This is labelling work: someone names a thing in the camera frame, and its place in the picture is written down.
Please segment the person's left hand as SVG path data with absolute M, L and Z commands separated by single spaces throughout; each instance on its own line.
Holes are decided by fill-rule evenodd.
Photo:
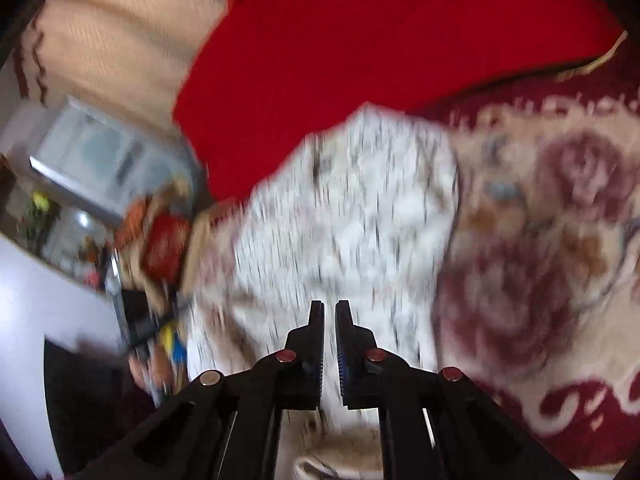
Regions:
M 174 370 L 160 344 L 152 344 L 145 360 L 131 353 L 128 365 L 136 386 L 147 393 L 155 404 L 162 403 L 171 394 L 175 385 Z

